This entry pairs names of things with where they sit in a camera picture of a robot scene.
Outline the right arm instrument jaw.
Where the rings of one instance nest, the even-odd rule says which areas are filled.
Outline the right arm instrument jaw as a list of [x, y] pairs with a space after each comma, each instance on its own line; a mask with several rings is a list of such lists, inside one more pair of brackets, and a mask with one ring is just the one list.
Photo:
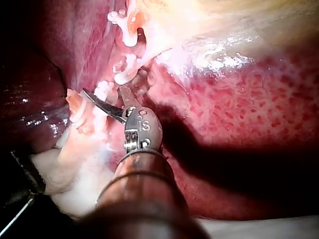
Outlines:
[[126, 85], [121, 85], [119, 87], [119, 95], [122, 98], [123, 101], [123, 109], [135, 109], [137, 107], [137, 101], [136, 98], [131, 91], [131, 89]]
[[126, 118], [123, 117], [124, 110], [110, 105], [107, 102], [102, 101], [99, 99], [96, 95], [89, 92], [86, 88], [82, 89], [82, 93], [100, 110], [102, 110], [104, 113], [106, 113], [111, 118], [117, 120], [118, 122], [126, 122]]

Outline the right arm instrument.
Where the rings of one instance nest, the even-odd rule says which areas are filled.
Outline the right arm instrument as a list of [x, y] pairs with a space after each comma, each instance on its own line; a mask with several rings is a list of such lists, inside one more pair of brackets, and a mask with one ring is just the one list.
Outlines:
[[154, 111], [148, 107], [130, 107], [125, 111], [126, 153], [138, 149], [159, 150], [162, 142], [162, 126]]

